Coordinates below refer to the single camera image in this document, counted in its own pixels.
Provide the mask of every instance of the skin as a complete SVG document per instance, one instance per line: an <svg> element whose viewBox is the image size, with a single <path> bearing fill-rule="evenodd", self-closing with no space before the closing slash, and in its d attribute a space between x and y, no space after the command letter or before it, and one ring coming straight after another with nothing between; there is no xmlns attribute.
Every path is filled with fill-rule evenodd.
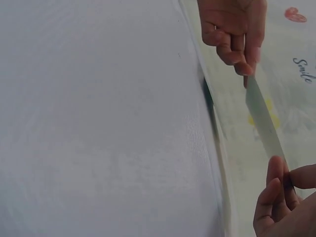
<svg viewBox="0 0 316 237"><path fill-rule="evenodd" d="M303 200L293 187L316 188L316 165L289 172L282 158L272 157L254 215L257 237L316 236L316 193Z"/></svg>
<svg viewBox="0 0 316 237"><path fill-rule="evenodd" d="M197 0L202 39L237 74L255 72L265 34L266 0Z"/></svg>

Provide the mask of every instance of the white sheet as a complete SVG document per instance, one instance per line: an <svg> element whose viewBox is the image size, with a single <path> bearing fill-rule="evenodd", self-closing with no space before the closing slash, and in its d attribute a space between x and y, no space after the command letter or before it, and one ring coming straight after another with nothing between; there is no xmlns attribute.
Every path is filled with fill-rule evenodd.
<svg viewBox="0 0 316 237"><path fill-rule="evenodd" d="M232 181L225 198L232 213L237 211L235 235L255 236L253 212L265 187L268 160L258 132L245 104L242 77L226 66L216 49L201 40L197 2L180 0L191 28L199 58L224 132L227 149L227 180ZM315 163L315 2L268 1L266 38L256 79L264 95L290 169ZM311 191L298 190L301 197Z"/></svg>
<svg viewBox="0 0 316 237"><path fill-rule="evenodd" d="M177 7L2 1L0 236L223 236L212 130Z"/></svg>

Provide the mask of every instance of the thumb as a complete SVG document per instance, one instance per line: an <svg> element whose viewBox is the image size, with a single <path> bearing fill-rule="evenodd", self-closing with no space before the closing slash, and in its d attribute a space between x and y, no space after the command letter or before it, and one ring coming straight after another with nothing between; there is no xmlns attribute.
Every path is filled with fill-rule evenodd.
<svg viewBox="0 0 316 237"><path fill-rule="evenodd" d="M260 61L260 47L265 37L266 12L266 0L252 0L246 9L248 30L245 39L245 57L253 72Z"/></svg>

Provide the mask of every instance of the finger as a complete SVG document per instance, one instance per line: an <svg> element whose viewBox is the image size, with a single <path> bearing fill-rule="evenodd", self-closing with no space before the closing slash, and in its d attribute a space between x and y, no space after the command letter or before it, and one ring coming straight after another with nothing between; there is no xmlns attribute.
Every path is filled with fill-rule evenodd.
<svg viewBox="0 0 316 237"><path fill-rule="evenodd" d="M275 223L272 219L272 208L280 190L280 180L275 178L260 193L253 218L253 228L257 236Z"/></svg>
<svg viewBox="0 0 316 237"><path fill-rule="evenodd" d="M218 46L222 42L225 33L221 30L216 30L211 23L202 22L202 40L209 46Z"/></svg>
<svg viewBox="0 0 316 237"><path fill-rule="evenodd" d="M227 65L234 65L242 60L240 52L233 52L231 49L231 35L224 34L221 43L216 47L218 56Z"/></svg>
<svg viewBox="0 0 316 237"><path fill-rule="evenodd" d="M235 72L240 76L249 76L253 73L252 68L243 60L239 63L235 63L234 68Z"/></svg>
<svg viewBox="0 0 316 237"><path fill-rule="evenodd" d="M273 179L278 178L283 186L284 165L281 157L274 156L270 159L267 172L267 184ZM290 213L286 205L284 190L281 189L274 202L273 217L278 222Z"/></svg>
<svg viewBox="0 0 316 237"><path fill-rule="evenodd" d="M253 71L260 61L260 47L265 35L267 2L265 0L252 1L247 11L248 31L245 41L245 56Z"/></svg>
<svg viewBox="0 0 316 237"><path fill-rule="evenodd" d="M244 56L244 36L231 36L231 49L232 51L239 52L241 54L241 61L234 64L235 71L238 75L245 76L251 75L252 69L246 63L246 58Z"/></svg>
<svg viewBox="0 0 316 237"><path fill-rule="evenodd" d="M292 184L299 189L316 188L316 164L292 170L290 179Z"/></svg>
<svg viewBox="0 0 316 237"><path fill-rule="evenodd" d="M285 160L283 160L283 190L286 205L292 211L300 204L300 200L292 185L290 171L288 170Z"/></svg>

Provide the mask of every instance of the yellow flower print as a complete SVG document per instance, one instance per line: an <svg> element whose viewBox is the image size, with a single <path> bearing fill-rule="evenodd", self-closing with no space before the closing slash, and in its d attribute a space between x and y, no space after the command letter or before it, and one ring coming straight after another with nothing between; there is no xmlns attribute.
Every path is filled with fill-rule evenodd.
<svg viewBox="0 0 316 237"><path fill-rule="evenodd" d="M273 108L273 106L272 106L272 101L271 101L271 99L267 99L267 100L265 100L265 102L266 102L267 108L268 108L268 110L269 110L269 114L270 114L270 117L271 117L271 119L272 119L273 125L275 126L275 129L278 129L278 128L280 127L280 120L279 120L278 117L277 117L275 114L273 114L273 112L272 112L272 108ZM251 115L248 116L248 123L249 123L250 125L252 125L252 126L255 125L255 124L254 124L254 121L253 121L253 118L251 117Z"/></svg>

